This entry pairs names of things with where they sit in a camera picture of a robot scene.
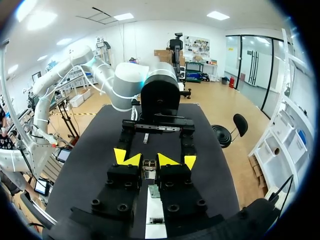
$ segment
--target black chair backrest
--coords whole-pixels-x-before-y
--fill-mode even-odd
[[[245,133],[248,130],[248,123],[247,123],[247,120],[244,118],[244,116],[237,113],[233,116],[233,121],[236,128],[239,131],[240,137],[245,135]]]

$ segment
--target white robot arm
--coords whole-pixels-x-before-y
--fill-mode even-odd
[[[30,172],[31,168],[36,178],[40,176],[54,151],[52,144],[57,144],[54,137],[48,134],[49,109],[57,89],[53,85],[61,81],[74,66],[80,66],[85,72],[91,73],[101,86],[100,92],[107,94],[112,106],[122,112],[132,109],[131,100],[141,92],[148,77],[167,75],[177,80],[173,67],[165,62],[158,62],[152,67],[123,62],[113,70],[110,65],[95,58],[88,46],[71,51],[68,59],[40,77],[33,86],[33,93],[39,97],[34,111],[33,136],[27,135],[21,126],[17,127],[24,143],[23,153],[28,164],[20,150],[0,149],[1,169],[8,172]],[[16,126],[20,125],[15,117],[12,120]]]

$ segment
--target yellow triangle marker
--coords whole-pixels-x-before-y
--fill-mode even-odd
[[[158,158],[159,158],[160,167],[165,166],[167,164],[170,164],[170,165],[179,165],[180,164],[176,161],[173,161],[172,159],[168,158],[167,156],[165,156],[161,153],[158,153]]]
[[[138,153],[137,155],[135,155],[135,156],[129,158],[128,160],[125,160],[124,162],[122,162],[121,165],[132,164],[133,166],[139,166],[140,158],[141,158],[141,153]]]
[[[188,166],[191,170],[196,162],[197,156],[184,156],[184,163]]]
[[[122,164],[125,161],[127,151],[119,148],[114,148],[113,150],[115,154],[116,163]]]

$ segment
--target red fire extinguisher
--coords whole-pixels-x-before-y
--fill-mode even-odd
[[[232,76],[232,77],[230,78],[229,87],[233,89],[233,88],[234,88],[234,84],[235,84],[235,78]]]

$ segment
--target glass door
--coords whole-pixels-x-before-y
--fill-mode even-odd
[[[237,78],[240,66],[241,39],[240,36],[226,37],[226,59],[224,76],[235,79],[234,87],[237,85]]]
[[[272,68],[272,40],[242,37],[242,62],[238,88],[259,109],[262,108]]]
[[[292,53],[292,46],[289,45],[289,52]],[[270,82],[270,89],[263,106],[264,113],[271,118],[273,115],[278,99],[280,97],[280,93],[282,90],[284,77],[285,77],[285,48],[284,43],[282,41],[273,40],[273,69],[272,76]],[[290,94],[290,76],[287,76],[286,88],[284,90],[284,94],[289,96]]]

